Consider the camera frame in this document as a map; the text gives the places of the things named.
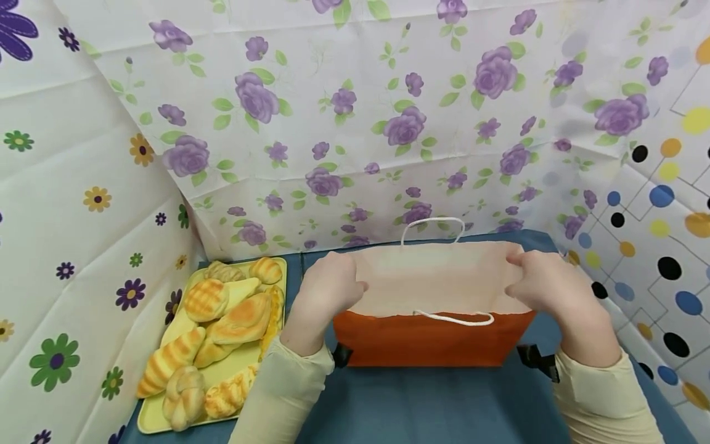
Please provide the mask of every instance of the bread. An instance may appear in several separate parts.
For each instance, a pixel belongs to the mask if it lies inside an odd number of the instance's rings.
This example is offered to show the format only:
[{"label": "bread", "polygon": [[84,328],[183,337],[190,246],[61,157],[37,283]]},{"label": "bread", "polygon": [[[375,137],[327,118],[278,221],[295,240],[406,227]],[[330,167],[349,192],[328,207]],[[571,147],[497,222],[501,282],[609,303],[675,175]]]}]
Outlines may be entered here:
[{"label": "bread", "polygon": [[249,267],[249,276],[268,285],[281,280],[281,267],[270,257],[263,257]]},{"label": "bread", "polygon": [[283,306],[285,304],[285,298],[283,297],[283,292],[279,287],[269,288],[268,294],[271,295],[271,314],[269,315],[268,325],[266,327],[266,332],[261,338],[261,343],[259,344],[261,348],[261,353],[259,354],[259,362],[263,359],[268,350],[269,345],[273,338],[278,335],[281,331],[282,320],[283,320]]},{"label": "bread", "polygon": [[137,397],[148,398],[159,394],[165,390],[173,373],[192,365],[205,334],[204,328],[196,327],[153,352],[138,383]]},{"label": "bread", "polygon": [[264,336],[271,309],[271,295],[259,293],[232,308],[213,325],[209,338],[218,345],[243,344]]},{"label": "bread", "polygon": [[229,293],[224,284],[216,279],[205,279],[187,292],[182,304],[190,319],[205,323],[220,318],[228,302]]},{"label": "bread", "polygon": [[195,367],[181,367],[170,377],[163,416],[176,432],[190,427],[204,412],[204,376]]},{"label": "bread", "polygon": [[220,261],[213,261],[204,271],[205,279],[216,279],[222,282],[236,282],[245,278],[244,273],[235,266],[223,264]]},{"label": "bread", "polygon": [[225,379],[216,386],[210,387],[204,396],[204,409],[210,418],[227,418],[244,407],[258,372],[259,364],[252,364]]}]

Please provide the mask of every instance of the black dot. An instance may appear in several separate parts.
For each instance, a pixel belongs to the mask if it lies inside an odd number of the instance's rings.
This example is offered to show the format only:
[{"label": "black dot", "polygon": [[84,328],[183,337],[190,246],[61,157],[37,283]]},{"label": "black dot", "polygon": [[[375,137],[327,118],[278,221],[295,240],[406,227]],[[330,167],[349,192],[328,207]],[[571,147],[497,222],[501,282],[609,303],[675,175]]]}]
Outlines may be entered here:
[{"label": "black dot", "polygon": [[611,215],[611,224],[615,228],[623,227],[624,222],[626,222],[626,218],[621,213],[615,212]]},{"label": "black dot", "polygon": [[636,146],[636,148],[634,148],[633,152],[631,153],[631,158],[636,163],[641,163],[641,162],[645,161],[647,157],[648,157],[648,148],[646,148],[646,145]]},{"label": "black dot", "polygon": [[683,274],[683,270],[678,261],[666,256],[658,259],[658,273],[669,281],[676,281]]},{"label": "black dot", "polygon": [[606,292],[606,288],[604,288],[604,285],[601,282],[593,282],[591,284],[591,290],[599,299],[606,299],[609,297],[609,293]]},{"label": "black dot", "polygon": [[670,350],[672,354],[675,354],[678,357],[690,356],[690,347],[688,347],[688,343],[675,333],[669,332],[663,335],[663,343],[666,344],[666,347],[668,347],[668,350]]}]

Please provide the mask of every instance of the paper bag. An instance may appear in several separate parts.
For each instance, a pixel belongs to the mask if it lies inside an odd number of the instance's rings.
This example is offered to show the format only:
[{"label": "paper bag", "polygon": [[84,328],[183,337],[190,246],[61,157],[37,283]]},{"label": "paper bag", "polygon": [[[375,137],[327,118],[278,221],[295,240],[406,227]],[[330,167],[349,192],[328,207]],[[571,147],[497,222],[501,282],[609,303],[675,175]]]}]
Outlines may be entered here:
[{"label": "paper bag", "polygon": [[[405,245],[410,227],[454,220],[461,234],[450,244]],[[464,223],[433,217],[409,224],[399,245],[349,252],[357,279],[369,290],[333,321],[338,342],[354,367],[496,367],[535,317],[507,296],[520,267],[506,255],[523,252],[510,242],[459,242]]]}]

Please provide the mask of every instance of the beige sleeve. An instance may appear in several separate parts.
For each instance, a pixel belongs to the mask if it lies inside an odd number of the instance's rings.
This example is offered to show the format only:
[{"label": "beige sleeve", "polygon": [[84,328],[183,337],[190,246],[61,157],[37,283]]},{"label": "beige sleeve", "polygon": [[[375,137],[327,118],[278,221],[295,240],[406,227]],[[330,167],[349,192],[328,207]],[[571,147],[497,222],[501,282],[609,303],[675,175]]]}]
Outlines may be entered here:
[{"label": "beige sleeve", "polygon": [[560,383],[552,392],[574,444],[662,444],[656,420],[628,355],[608,369],[555,355]]},{"label": "beige sleeve", "polygon": [[301,357],[275,338],[229,444],[293,444],[333,368],[325,343],[316,354]]}]

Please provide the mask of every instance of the blue table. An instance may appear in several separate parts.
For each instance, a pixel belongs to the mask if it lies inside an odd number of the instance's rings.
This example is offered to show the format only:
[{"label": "blue table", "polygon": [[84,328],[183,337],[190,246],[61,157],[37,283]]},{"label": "blue table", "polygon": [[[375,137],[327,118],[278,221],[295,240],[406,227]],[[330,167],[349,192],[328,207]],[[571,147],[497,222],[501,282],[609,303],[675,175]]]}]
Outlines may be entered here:
[{"label": "blue table", "polygon": [[[546,234],[529,230],[462,239],[487,240],[517,242],[525,250],[556,251]],[[287,309],[300,285],[299,262],[305,270],[324,255],[325,252],[317,252],[286,257]],[[521,342],[536,343],[541,353],[552,354],[560,336],[554,320],[539,314]],[[334,348],[332,329],[326,342]],[[675,410],[636,362],[634,368],[666,443],[695,443]],[[538,371],[524,367],[516,353],[499,369],[336,369],[297,443],[568,443],[550,384]],[[234,427],[233,421],[226,421],[180,434],[145,436],[136,429],[139,408],[140,404],[122,443],[224,444]]]}]

